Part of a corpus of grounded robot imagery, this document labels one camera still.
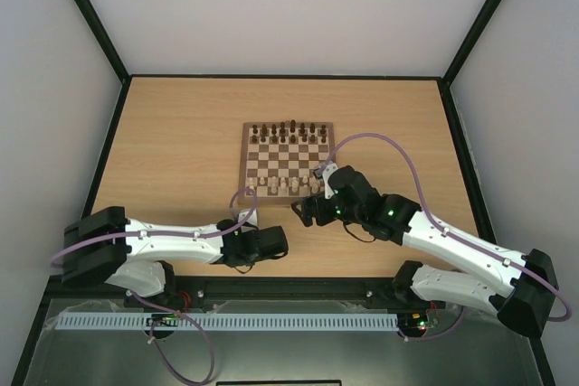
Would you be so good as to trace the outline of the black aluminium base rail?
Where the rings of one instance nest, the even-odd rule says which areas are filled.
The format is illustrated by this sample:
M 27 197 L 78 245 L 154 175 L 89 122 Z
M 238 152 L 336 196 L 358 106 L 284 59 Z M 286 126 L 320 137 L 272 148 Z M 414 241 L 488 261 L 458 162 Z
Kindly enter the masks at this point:
M 391 313 L 419 313 L 429 301 L 395 296 L 391 278 L 258 278 L 178 276 L 166 293 L 148 301 L 165 307 L 208 312 L 229 301 L 237 302 L 348 302 Z

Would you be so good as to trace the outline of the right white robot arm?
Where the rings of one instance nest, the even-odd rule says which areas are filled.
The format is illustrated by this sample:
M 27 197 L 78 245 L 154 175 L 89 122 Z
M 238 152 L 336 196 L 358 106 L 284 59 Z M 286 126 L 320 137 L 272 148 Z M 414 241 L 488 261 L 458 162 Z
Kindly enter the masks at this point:
M 401 304 L 450 302 L 493 315 L 517 334 L 541 337 L 557 288 L 552 260 L 544 252 L 524 254 L 460 231 L 417 202 L 379 193 L 349 165 L 331 164 L 315 176 L 324 191 L 291 205 L 305 226 L 358 224 L 376 240 L 421 250 L 454 267 L 448 271 L 405 261 L 392 281 Z

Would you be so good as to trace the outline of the wooden chess board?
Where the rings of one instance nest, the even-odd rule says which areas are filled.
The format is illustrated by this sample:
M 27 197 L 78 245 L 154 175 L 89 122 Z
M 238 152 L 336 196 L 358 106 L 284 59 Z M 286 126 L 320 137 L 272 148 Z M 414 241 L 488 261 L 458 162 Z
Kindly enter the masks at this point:
M 286 132 L 285 135 L 286 143 L 280 142 L 280 123 L 285 122 Z M 322 193 L 320 190 L 320 183 L 315 178 L 313 171 L 324 161 L 327 160 L 331 152 L 335 147 L 334 138 L 334 126 L 329 121 L 296 121 L 296 131 L 295 133 L 290 133 L 290 120 L 282 120 L 281 122 L 246 122 L 242 127 L 242 143 L 241 143 L 241 159 L 240 159 L 240 171 L 239 171 L 239 186 L 238 189 L 242 191 L 242 195 L 238 197 L 238 203 L 252 203 L 252 197 L 256 196 L 258 202 L 261 205 L 290 205 L 298 198 L 307 197 L 312 195 L 310 190 L 310 184 L 314 181 L 318 183 L 318 192 Z M 299 133 L 299 126 L 301 123 L 305 123 L 306 134 L 308 135 L 308 142 L 301 142 L 301 135 Z M 310 133 L 309 125 L 315 123 L 316 132 L 314 134 Z M 266 143 L 260 142 L 261 126 L 266 124 L 268 127 L 268 137 Z M 278 137 L 278 143 L 271 143 L 271 125 L 276 124 Z M 258 143 L 252 144 L 251 137 L 254 135 L 252 133 L 252 126 L 257 125 L 258 128 Z M 320 142 L 320 129 L 322 125 L 327 126 L 327 142 Z M 290 137 L 295 135 L 297 142 L 291 144 Z M 316 143 L 311 144 L 309 139 L 311 135 L 316 136 Z M 277 177 L 278 191 L 276 195 L 270 195 L 269 188 L 271 186 L 270 178 Z M 303 185 L 301 179 L 303 176 L 308 177 L 309 195 L 305 195 L 301 192 L 301 186 Z M 248 178 L 254 178 L 254 185 L 249 185 Z M 259 185 L 260 177 L 265 178 L 265 185 Z M 280 195 L 280 178 L 287 178 L 288 195 Z M 291 191 L 292 177 L 298 178 L 299 189 L 296 193 Z M 248 187 L 253 186 L 255 189 L 255 194 L 250 195 L 248 192 Z

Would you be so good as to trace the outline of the black cage frame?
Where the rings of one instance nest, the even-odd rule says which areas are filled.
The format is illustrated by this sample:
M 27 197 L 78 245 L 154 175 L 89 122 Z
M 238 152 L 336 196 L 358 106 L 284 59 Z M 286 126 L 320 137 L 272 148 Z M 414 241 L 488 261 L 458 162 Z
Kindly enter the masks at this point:
M 578 0 L 1 0 L 1 382 L 13 380 L 127 97 L 97 205 L 219 221 L 248 120 L 317 115 L 338 161 L 384 193 L 423 189 L 474 228 L 438 83 L 451 87 L 498 244 L 541 249 L 578 303 Z

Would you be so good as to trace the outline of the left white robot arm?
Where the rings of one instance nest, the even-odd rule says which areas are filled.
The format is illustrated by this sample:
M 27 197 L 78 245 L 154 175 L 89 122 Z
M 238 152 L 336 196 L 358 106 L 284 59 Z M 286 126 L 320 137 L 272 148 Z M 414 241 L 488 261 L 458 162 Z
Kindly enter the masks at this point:
M 112 206 L 68 226 L 63 250 L 51 265 L 62 269 L 66 287 L 109 284 L 154 297 L 175 290 L 173 260 L 252 268 L 288 252 L 284 230 L 260 229 L 252 209 L 214 224 L 183 227 L 130 219 L 123 207 Z

